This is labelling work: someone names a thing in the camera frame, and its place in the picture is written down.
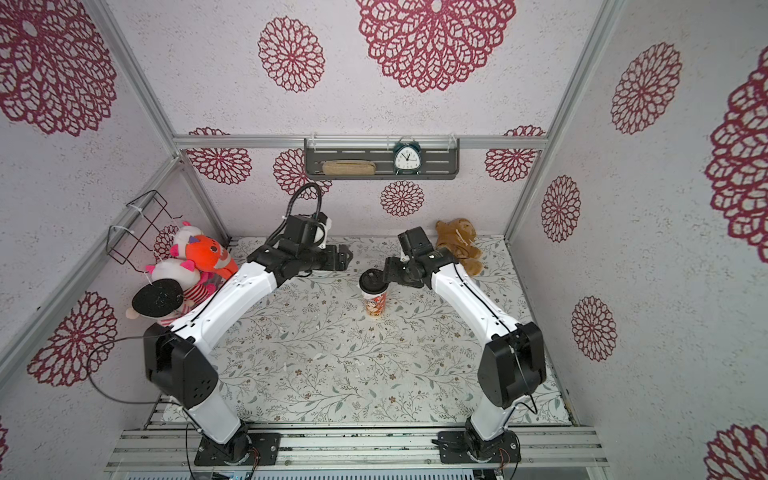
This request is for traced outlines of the red paper milk tea cup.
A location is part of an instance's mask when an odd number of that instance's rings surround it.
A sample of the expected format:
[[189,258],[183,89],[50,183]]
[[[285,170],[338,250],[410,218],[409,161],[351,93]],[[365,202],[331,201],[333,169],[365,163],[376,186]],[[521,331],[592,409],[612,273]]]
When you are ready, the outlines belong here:
[[387,294],[388,291],[385,295],[381,295],[376,298],[365,298],[362,295],[364,309],[368,316],[380,317],[384,313],[387,302]]

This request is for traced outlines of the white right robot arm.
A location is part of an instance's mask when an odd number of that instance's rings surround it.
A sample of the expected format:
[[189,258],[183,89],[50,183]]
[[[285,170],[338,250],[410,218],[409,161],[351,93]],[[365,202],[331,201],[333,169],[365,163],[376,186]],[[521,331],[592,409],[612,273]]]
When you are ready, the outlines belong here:
[[401,286],[429,288],[474,333],[483,347],[477,370],[482,397],[465,423],[463,445],[470,458],[481,462],[496,453],[512,454],[507,424],[516,404],[547,380],[540,328],[519,322],[496,305],[446,249],[407,260],[389,257],[384,278]]

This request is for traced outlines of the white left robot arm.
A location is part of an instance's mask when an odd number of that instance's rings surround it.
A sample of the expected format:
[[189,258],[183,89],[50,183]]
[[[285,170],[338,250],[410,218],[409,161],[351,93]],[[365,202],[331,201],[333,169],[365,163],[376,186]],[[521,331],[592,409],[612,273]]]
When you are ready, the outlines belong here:
[[305,272],[344,271],[351,259],[346,245],[262,245],[210,299],[168,327],[154,324],[145,331],[146,377],[180,403],[202,434],[198,465],[274,463],[274,449],[252,440],[248,427],[222,398],[210,353],[254,304],[284,283]]

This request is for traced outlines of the black plastic cup lid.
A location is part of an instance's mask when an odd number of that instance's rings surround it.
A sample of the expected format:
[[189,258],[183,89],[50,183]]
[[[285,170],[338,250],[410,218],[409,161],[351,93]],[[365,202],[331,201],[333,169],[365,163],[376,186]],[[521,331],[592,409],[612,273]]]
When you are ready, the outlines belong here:
[[389,283],[384,281],[384,272],[380,269],[370,268],[359,277],[359,288],[361,290],[388,289],[388,287]]

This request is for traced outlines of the white leak-proof paper sheet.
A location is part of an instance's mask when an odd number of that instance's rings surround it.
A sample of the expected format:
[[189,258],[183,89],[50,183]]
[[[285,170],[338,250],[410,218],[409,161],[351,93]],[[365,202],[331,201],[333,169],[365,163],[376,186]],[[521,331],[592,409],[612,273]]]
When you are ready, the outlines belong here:
[[376,298],[376,297],[379,297],[379,296],[381,296],[381,295],[385,295],[385,294],[387,293],[387,291],[388,291],[388,289],[387,289],[387,288],[383,288],[383,289],[374,289],[374,290],[366,290],[366,289],[362,289],[362,290],[361,290],[361,292],[362,292],[362,295],[363,295],[365,298]]

